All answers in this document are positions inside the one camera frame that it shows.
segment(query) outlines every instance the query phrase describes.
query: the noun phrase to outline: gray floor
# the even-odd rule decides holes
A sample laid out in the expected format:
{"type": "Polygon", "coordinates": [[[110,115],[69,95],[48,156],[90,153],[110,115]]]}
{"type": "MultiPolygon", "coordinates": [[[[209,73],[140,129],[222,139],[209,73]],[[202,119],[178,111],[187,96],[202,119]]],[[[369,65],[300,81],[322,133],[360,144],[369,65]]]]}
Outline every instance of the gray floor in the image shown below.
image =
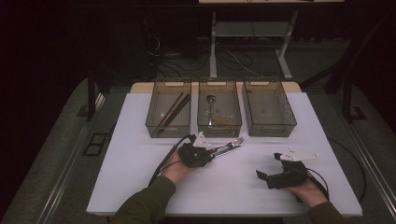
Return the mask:
{"type": "MultiPolygon", "coordinates": [[[[335,63],[343,55],[348,44],[344,40],[325,40],[320,43],[291,41],[286,60],[293,81],[302,82],[335,63]]],[[[236,43],[220,41],[218,59],[220,57],[219,60],[222,62],[218,61],[218,76],[238,78],[254,76],[247,70],[241,69],[240,65],[235,63],[233,56],[223,50],[227,49],[254,73],[281,77],[280,67],[274,54],[274,49],[278,46],[279,42],[270,39],[236,43]]],[[[203,49],[199,60],[182,59],[177,58],[177,54],[169,54],[167,58],[170,63],[164,64],[174,69],[159,66],[158,77],[179,75],[193,78],[207,77],[208,51],[205,49],[205,44],[203,49]]],[[[363,142],[364,147],[373,157],[393,192],[396,188],[396,178],[393,176],[396,168],[395,133],[357,88],[353,90],[352,105],[360,107],[367,119],[347,125],[340,116],[342,93],[326,94],[323,90],[325,83],[326,78],[323,78],[304,91],[308,93],[356,196],[359,198],[363,191],[361,170],[345,149],[348,148],[357,158],[361,157],[361,146],[351,134],[354,131],[358,135],[358,140],[363,142]]],[[[84,81],[70,96],[2,223],[107,223],[105,217],[87,214],[85,210],[106,155],[111,130],[117,122],[123,99],[130,87],[115,87],[110,94],[104,95],[102,100],[98,101],[98,112],[90,122],[78,116],[81,107],[87,104],[86,87],[84,81]],[[99,157],[83,156],[82,151],[94,133],[107,134],[105,148],[99,157]]],[[[395,223],[394,216],[383,200],[383,190],[379,189],[377,180],[372,178],[370,169],[365,170],[365,173],[367,190],[361,202],[363,217],[353,217],[350,219],[351,223],[395,223]]],[[[310,223],[306,216],[287,217],[284,221],[288,224],[310,223]]]]}

